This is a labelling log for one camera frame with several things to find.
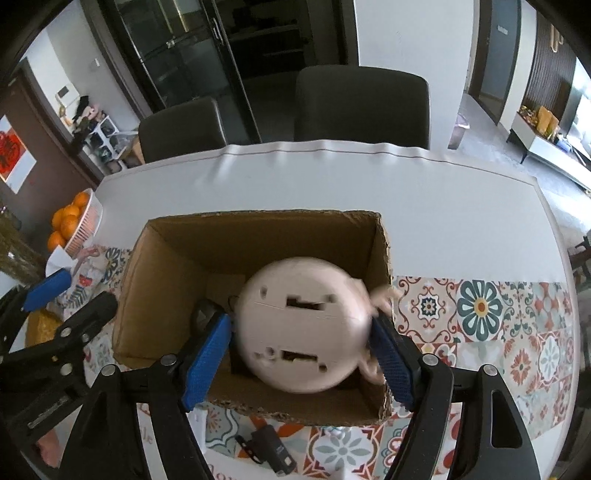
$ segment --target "box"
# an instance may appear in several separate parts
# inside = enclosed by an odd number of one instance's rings
[[[360,278],[389,284],[388,243],[379,214],[289,210],[225,212],[150,220],[129,259],[113,330],[118,362],[150,366],[189,338],[189,317],[206,297],[232,311],[244,282],[265,265],[315,257]],[[243,414],[309,425],[369,425],[391,415],[385,386],[354,372],[337,387],[290,394],[256,377],[231,373],[227,355],[208,393]]]

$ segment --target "floor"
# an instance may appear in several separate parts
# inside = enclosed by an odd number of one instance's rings
[[[480,108],[474,98],[464,95],[460,113],[470,123],[458,152],[510,165],[511,167],[536,177],[544,196],[556,217],[567,248],[582,240],[591,229],[591,198],[581,187],[547,165],[526,158],[520,165],[522,155],[518,147],[507,143],[506,134],[498,128]]]

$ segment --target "dark gray chair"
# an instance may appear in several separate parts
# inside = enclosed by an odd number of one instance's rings
[[[146,163],[228,144],[217,102],[211,97],[160,110],[143,119],[138,130]]]
[[[307,67],[295,85],[294,140],[387,142],[429,148],[429,86],[373,67]]]

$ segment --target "white basket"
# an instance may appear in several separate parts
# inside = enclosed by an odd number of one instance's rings
[[[103,206],[96,198],[95,193],[92,189],[86,189],[85,192],[90,195],[88,204],[84,209],[84,213],[80,216],[80,223],[74,231],[74,235],[66,244],[66,253],[72,258],[82,249],[84,242],[86,242],[91,236],[93,236],[99,229],[100,221],[103,218]]]

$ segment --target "tablecloth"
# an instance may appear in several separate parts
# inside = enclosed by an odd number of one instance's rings
[[[105,214],[95,241],[118,248],[132,248],[147,220],[167,215],[378,212],[390,273],[408,288],[398,327],[456,365],[496,360],[534,437],[542,477],[550,473],[574,404],[569,386],[576,388],[579,357],[571,368],[569,345],[578,342],[579,324],[566,294],[574,295],[568,257],[534,178],[458,153],[320,140],[229,145],[171,158],[109,176],[96,195]],[[208,445],[239,456],[229,439],[253,420],[217,414]],[[456,409],[451,415],[458,418]],[[291,447],[300,473],[324,478],[342,464],[380,477],[398,444],[390,440],[407,422],[397,413],[383,426],[348,435],[284,426],[281,432],[300,448]],[[451,427],[438,471],[449,462],[454,435]]]
[[[94,247],[85,251],[73,288],[63,299],[64,316],[72,315],[101,291],[118,296],[129,255],[130,250],[119,248]],[[93,281],[92,274],[97,272],[99,281]],[[397,329],[410,336],[421,351],[436,354],[450,366],[478,369],[484,363],[495,365],[514,396],[532,439],[564,421],[574,355],[573,309],[566,285],[420,277],[397,277],[394,284],[403,292],[396,315]],[[104,365],[116,363],[111,334],[112,322],[85,348],[89,384]],[[138,408],[141,436],[148,453],[155,448],[150,410],[145,404]],[[382,479],[392,465],[411,417],[397,405],[384,424],[331,432],[322,426],[248,417],[210,403],[197,408],[207,409],[208,448],[252,462],[234,437],[241,434],[249,438],[254,430],[268,423],[297,461],[297,472],[322,479],[340,468],[365,480]],[[454,404],[436,475],[449,470],[460,415],[461,405]],[[156,471],[161,469],[157,461],[149,462]]]

